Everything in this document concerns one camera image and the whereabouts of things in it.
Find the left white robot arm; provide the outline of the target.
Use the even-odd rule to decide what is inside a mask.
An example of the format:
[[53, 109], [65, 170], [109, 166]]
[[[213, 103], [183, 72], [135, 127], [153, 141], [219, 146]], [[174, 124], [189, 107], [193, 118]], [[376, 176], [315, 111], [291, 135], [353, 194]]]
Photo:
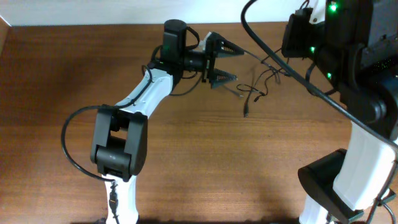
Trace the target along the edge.
[[212, 88], [237, 79], [215, 68], [215, 60], [244, 55], [242, 48], [216, 32], [187, 45], [187, 32], [198, 36], [181, 20], [166, 21], [163, 43], [154, 49], [138, 86], [114, 106], [97, 112], [90, 159], [102, 178], [109, 180], [105, 184], [108, 216], [100, 223], [137, 223], [136, 178], [147, 155], [148, 120], [184, 72], [200, 72], [200, 80]]

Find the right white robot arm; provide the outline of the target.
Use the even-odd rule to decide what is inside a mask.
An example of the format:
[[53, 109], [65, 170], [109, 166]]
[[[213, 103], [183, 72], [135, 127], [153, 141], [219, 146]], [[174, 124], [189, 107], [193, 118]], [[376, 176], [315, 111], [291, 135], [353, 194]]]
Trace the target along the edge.
[[397, 2], [305, 1], [289, 18], [287, 58], [309, 58], [353, 115], [347, 149], [302, 167], [299, 223], [354, 223], [396, 194]]

